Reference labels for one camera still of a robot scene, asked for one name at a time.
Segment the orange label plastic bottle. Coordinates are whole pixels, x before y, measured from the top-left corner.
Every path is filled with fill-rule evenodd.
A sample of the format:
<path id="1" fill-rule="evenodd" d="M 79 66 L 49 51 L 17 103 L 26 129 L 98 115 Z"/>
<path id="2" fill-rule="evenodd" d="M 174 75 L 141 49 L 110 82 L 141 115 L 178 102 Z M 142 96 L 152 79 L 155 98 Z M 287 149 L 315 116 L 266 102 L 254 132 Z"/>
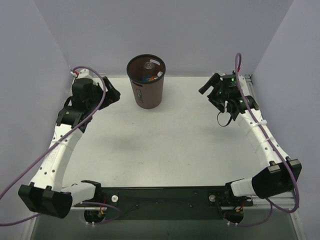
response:
<path id="1" fill-rule="evenodd" d="M 152 81 L 156 80 L 157 78 L 158 78 L 158 77 L 157 77 L 156 75 L 153 75 L 153 76 L 147 77 L 145 80 L 146 80 L 147 82 L 152 82 Z"/>

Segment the blue label plastic bottle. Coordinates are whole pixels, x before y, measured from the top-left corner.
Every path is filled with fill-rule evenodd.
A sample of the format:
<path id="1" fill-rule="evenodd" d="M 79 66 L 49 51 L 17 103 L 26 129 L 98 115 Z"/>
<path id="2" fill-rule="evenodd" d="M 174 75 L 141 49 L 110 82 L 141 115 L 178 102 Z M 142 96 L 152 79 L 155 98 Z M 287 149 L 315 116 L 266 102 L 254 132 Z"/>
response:
<path id="1" fill-rule="evenodd" d="M 150 76 L 157 76 L 157 79 L 159 79 L 163 75 L 163 72 L 160 71 L 160 70 L 157 70 L 156 69 L 157 66 L 158 65 L 156 63 L 152 62 L 152 61 L 145 62 L 143 64 L 143 68 L 142 68 L 141 81 L 144 82 L 144 83 L 147 83 L 146 78 L 150 77 Z"/>

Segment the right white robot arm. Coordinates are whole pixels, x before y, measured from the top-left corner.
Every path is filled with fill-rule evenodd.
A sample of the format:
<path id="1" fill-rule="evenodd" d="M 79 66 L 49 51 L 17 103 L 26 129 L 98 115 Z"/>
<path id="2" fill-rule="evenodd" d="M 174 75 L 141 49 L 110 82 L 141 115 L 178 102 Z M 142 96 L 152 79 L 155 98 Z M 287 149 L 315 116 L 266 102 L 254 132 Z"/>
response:
<path id="1" fill-rule="evenodd" d="M 257 196 L 266 199 L 292 191 L 292 178 L 297 179 L 302 170 L 298 159 L 292 159 L 279 146 L 263 119 L 260 108 L 251 95 L 242 96 L 234 73 L 214 73 L 199 89 L 221 113 L 227 112 L 249 139 L 259 160 L 261 170 L 255 176 L 226 184 L 235 197 Z"/>

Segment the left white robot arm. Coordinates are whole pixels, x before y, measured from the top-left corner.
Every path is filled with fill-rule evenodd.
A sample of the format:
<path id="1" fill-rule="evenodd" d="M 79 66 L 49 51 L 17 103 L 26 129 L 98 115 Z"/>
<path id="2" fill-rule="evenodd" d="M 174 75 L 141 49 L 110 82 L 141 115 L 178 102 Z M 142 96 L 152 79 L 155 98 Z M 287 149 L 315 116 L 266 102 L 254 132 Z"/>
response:
<path id="1" fill-rule="evenodd" d="M 93 119 L 94 109 L 102 110 L 120 100 L 120 92 L 109 79 L 104 76 L 102 80 L 106 89 L 90 76 L 74 80 L 71 96 L 58 113 L 50 144 L 53 149 L 45 154 L 30 183 L 22 184 L 18 190 L 31 212 L 63 219 L 71 207 L 81 202 L 96 206 L 103 201 L 99 182 L 82 180 L 66 188 L 62 184 L 74 148 Z"/>

